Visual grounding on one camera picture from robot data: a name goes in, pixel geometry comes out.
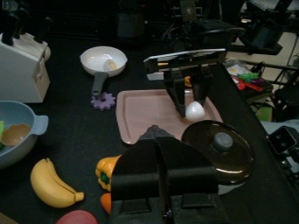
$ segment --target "grey bowl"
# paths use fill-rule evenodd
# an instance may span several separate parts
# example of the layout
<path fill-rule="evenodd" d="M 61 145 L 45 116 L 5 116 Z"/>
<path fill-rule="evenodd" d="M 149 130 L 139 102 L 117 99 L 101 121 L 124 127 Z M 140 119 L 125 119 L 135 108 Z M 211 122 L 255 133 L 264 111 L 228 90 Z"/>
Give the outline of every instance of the grey bowl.
<path fill-rule="evenodd" d="M 13 165 L 29 153 L 37 140 L 48 128 L 47 115 L 36 115 L 32 109 L 19 101 L 0 101 L 0 121 L 4 128 L 13 124 L 25 123 L 31 132 L 16 146 L 3 146 L 0 149 L 0 169 Z"/>

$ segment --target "pink tray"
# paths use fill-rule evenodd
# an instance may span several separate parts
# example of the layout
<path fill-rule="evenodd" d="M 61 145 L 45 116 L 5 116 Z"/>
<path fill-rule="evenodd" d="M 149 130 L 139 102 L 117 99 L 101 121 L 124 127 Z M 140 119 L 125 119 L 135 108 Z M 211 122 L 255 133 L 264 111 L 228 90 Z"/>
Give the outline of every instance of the pink tray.
<path fill-rule="evenodd" d="M 185 92 L 184 101 L 185 105 L 192 102 L 192 91 Z M 209 99 L 203 108 L 203 120 L 221 122 L 219 111 Z M 181 140 L 183 132 L 192 124 L 180 117 L 171 97 L 163 89 L 120 92 L 116 97 L 116 121 L 121 139 L 127 144 L 135 144 L 152 125 L 157 125 Z"/>

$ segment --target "knife block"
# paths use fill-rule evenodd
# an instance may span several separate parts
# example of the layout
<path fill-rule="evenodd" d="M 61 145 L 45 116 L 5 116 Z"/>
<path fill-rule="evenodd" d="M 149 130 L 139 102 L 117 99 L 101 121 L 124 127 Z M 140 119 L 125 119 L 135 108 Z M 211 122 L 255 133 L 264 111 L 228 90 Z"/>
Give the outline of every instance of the knife block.
<path fill-rule="evenodd" d="M 44 65 L 48 45 L 24 35 L 13 40 L 13 45 L 0 42 L 0 100 L 43 102 L 51 83 Z"/>

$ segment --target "banana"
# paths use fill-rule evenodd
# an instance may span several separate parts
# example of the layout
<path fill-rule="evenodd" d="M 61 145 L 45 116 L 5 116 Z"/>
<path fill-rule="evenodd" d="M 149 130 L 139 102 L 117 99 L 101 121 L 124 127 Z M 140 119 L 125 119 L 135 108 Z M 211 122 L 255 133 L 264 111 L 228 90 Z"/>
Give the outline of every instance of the banana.
<path fill-rule="evenodd" d="M 68 207 L 84 199 L 84 192 L 76 192 L 63 182 L 48 158 L 41 159 L 33 166 L 31 182 L 37 197 L 52 207 Z"/>

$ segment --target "black table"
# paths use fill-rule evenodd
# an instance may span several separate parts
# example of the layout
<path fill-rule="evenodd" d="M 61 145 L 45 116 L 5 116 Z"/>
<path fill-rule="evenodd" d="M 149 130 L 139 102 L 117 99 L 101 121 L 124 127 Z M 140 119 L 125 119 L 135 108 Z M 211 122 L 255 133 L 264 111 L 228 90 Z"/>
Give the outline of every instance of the black table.
<path fill-rule="evenodd" d="M 43 103 L 28 104 L 36 115 L 49 117 L 47 132 L 39 137 L 28 156 L 0 171 L 0 212 L 19 223 L 47 224 L 69 211 L 83 209 L 108 223 L 99 204 L 104 190 L 95 174 L 97 161 L 116 156 L 128 149 L 120 139 L 116 108 L 95 110 L 89 104 L 93 76 L 80 64 L 80 54 L 97 41 L 49 38 L 51 59 L 47 70 L 51 86 Z M 148 81 L 143 60 L 167 53 L 167 46 L 152 44 L 140 48 L 123 48 L 128 57 L 125 71 L 109 78 L 104 91 L 117 95 L 123 90 L 164 88 L 163 83 Z M 232 125 L 248 140 L 256 154 L 256 167 L 247 183 L 220 196 L 231 223 L 298 223 L 299 192 L 288 182 L 267 145 L 264 129 L 237 91 L 221 65 L 212 66 L 213 81 L 209 98 L 223 122 Z M 61 179 L 85 199 L 68 208 L 52 208 L 36 197 L 31 186 L 35 163 L 49 158 Z"/>

